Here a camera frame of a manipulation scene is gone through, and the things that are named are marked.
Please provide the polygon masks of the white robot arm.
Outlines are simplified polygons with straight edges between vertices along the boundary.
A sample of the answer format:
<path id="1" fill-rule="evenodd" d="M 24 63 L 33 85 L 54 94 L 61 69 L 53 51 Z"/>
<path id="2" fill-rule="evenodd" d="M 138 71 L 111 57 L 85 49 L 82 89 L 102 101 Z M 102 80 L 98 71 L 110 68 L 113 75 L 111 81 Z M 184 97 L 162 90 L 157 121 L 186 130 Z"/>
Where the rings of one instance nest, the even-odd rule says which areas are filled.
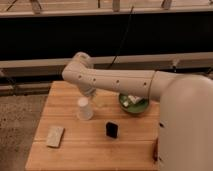
<path id="1" fill-rule="evenodd" d="M 213 171 L 213 80 L 156 70 L 96 69 L 76 53 L 62 78 L 85 96 L 97 89 L 159 103 L 159 171 Z"/>

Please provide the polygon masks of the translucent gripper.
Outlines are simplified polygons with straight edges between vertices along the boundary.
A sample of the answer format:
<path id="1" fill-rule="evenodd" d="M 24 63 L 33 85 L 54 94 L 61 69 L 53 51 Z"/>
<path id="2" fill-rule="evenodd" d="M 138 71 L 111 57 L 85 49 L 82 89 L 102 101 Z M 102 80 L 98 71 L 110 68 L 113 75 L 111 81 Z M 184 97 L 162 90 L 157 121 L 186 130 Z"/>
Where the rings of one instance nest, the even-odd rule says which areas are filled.
<path id="1" fill-rule="evenodd" d="M 102 108 L 102 107 L 106 107 L 107 106 L 106 100 L 101 96 L 101 94 L 100 94 L 100 92 L 98 90 L 94 90 L 91 93 L 90 100 L 98 108 Z"/>

